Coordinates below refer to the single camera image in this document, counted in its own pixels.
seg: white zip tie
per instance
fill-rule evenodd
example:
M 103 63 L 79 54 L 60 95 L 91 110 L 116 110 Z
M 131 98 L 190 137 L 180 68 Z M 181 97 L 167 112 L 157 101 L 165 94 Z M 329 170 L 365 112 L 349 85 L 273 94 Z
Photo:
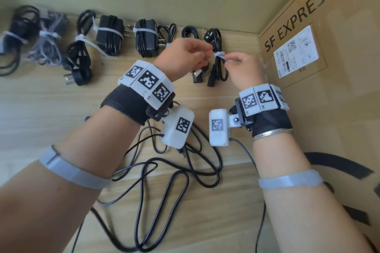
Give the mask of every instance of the white zip tie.
M 98 27 L 95 25 L 95 18 L 92 17 L 92 22 L 93 22 L 93 30 L 95 30 L 96 33 L 98 33 L 98 30 L 104 30 L 104 31 L 109 31 L 109 32 L 113 32 L 115 34 L 117 34 L 118 36 L 121 37 L 122 40 L 124 40 L 124 36 L 117 30 L 114 30 L 112 28 L 107 28 L 107 27 Z
M 1 38 L 0 38 L 0 53 L 3 54 L 4 53 L 4 38 L 5 36 L 12 36 L 18 40 L 20 40 L 23 44 L 28 44 L 28 41 L 26 39 L 23 39 L 21 38 L 20 36 L 12 33 L 12 32 L 9 32 L 9 31 L 3 31 L 3 34 L 1 35 Z
M 221 59 L 224 59 L 224 54 L 226 54 L 224 51 L 218 51 L 214 53 L 215 57 L 220 57 Z
M 135 36 L 136 36 L 136 32 L 138 32 L 138 31 L 146 31 L 146 32 L 154 33 L 155 35 L 157 35 L 157 37 L 159 37 L 159 34 L 157 32 L 155 32 L 154 30 L 151 30 L 151 29 L 147 29 L 147 28 L 136 28 L 136 27 L 134 27 L 132 29 L 132 31 L 135 33 Z
M 84 34 L 80 34 L 77 37 L 75 37 L 75 41 L 83 41 L 84 43 L 87 43 L 88 45 L 91 45 L 93 48 L 95 48 L 97 51 L 99 51 L 105 57 L 108 56 L 107 53 L 105 53 L 103 50 L 101 50 L 97 45 L 95 45 L 91 41 L 89 41 Z
M 57 39 L 61 39 L 61 36 L 57 32 L 50 32 L 50 31 L 45 31 L 45 30 L 40 31 L 41 37 L 46 37 L 48 35 L 53 36 L 54 38 L 57 38 Z

